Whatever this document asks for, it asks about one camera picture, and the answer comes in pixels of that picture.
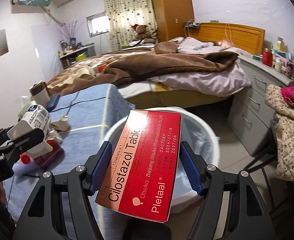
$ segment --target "wooden headboard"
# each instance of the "wooden headboard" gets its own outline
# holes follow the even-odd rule
[[[199,29],[190,28],[189,33],[190,37],[199,41],[212,41],[218,44],[230,44],[228,39],[230,40],[231,34],[231,41],[235,47],[255,55],[262,53],[265,37],[263,29],[226,23],[201,23]]]

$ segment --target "red medicine box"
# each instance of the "red medicine box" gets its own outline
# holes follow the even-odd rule
[[[133,217],[167,222],[180,126],[179,113],[131,110],[96,203]]]

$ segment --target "red bottle cap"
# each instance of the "red bottle cap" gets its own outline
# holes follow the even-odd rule
[[[30,157],[26,155],[25,153],[20,155],[20,159],[23,164],[29,164],[30,163]]]

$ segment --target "brown blanket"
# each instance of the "brown blanket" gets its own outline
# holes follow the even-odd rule
[[[88,58],[64,70],[47,83],[50,94],[61,96],[100,84],[116,86],[140,82],[155,76],[180,72],[219,72],[234,65],[237,54],[230,51],[206,55],[178,54],[174,42],[162,42],[153,48],[133,48],[108,55]],[[101,76],[90,68],[105,61],[108,65]]]

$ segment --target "bed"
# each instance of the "bed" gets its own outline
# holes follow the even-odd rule
[[[188,30],[188,34],[190,37],[187,37],[186,39],[177,38],[177,41],[175,42],[178,44],[176,44],[178,48],[175,50],[175,52],[171,53],[183,53],[186,54],[186,58],[191,58],[190,56],[187,56],[187,54],[208,55],[208,53],[210,52],[225,50],[233,51],[239,55],[247,55],[250,57],[251,54],[260,54],[263,48],[264,30],[245,25],[201,23],[199,25],[199,28]],[[164,42],[157,44],[154,47],[154,51],[156,52],[156,47],[158,45],[164,46],[163,44]],[[110,53],[108,55],[88,58],[82,62],[73,65],[71,68],[65,70],[63,73],[60,73],[52,80],[50,80],[47,83],[48,89],[52,94],[60,93],[61,95],[66,95],[68,93],[73,93],[80,89],[96,85],[97,79],[91,72],[94,64],[104,61],[109,63],[112,61],[119,62],[119,59],[123,60],[123,58],[121,57],[130,57],[131,60],[138,54],[141,54],[139,55],[139,57],[143,59],[144,53],[148,53],[151,51],[153,51],[153,49],[150,47],[139,47],[134,48],[130,51],[122,50]],[[153,62],[157,62],[158,64],[158,62],[161,62],[161,60],[162,59],[160,59],[160,57],[155,58],[154,61],[150,60],[148,68],[152,68],[155,65]],[[135,72],[137,71],[137,66],[140,67],[140,62],[136,61],[136,64],[131,64],[130,68],[127,65],[126,68],[127,70],[129,70],[127,72]],[[127,82],[126,84],[117,84],[116,82],[108,80],[104,81],[104,83],[109,82],[117,85],[120,94],[129,102],[135,104],[138,109],[166,106],[179,106],[187,108],[191,106],[210,104],[221,101],[229,97],[230,95],[238,92],[239,89],[250,86],[250,81],[243,70],[238,68],[237,71],[234,71],[235,65],[233,65],[232,71],[228,72],[227,74],[227,71],[223,71],[215,73],[215,75],[203,76],[199,75],[199,72],[197,72],[199,70],[193,70],[196,72],[190,72],[187,75],[182,75],[184,71],[176,70],[176,75],[168,75],[168,73],[166,72],[165,74],[148,76],[146,77],[147,79],[145,79],[144,81],[141,79],[135,79],[131,83]],[[169,65],[166,65],[166,67],[167,69],[174,68],[171,63]],[[82,83],[85,82],[86,86],[79,86],[79,80]],[[225,84],[227,84],[228,86],[232,86],[225,88],[223,87],[223,85]],[[63,90],[62,87],[64,86],[68,86],[68,88],[64,89],[64,91],[62,92],[61,90]]]
[[[239,24],[201,23],[198,29],[189,29],[189,36],[199,41],[216,44],[229,43],[228,39],[231,37],[234,47],[259,55],[263,50],[265,30]],[[119,92],[138,109],[167,106],[187,108],[211,104],[227,98],[207,95],[195,90],[174,90],[167,85],[151,81],[135,84],[126,90],[120,89]]]

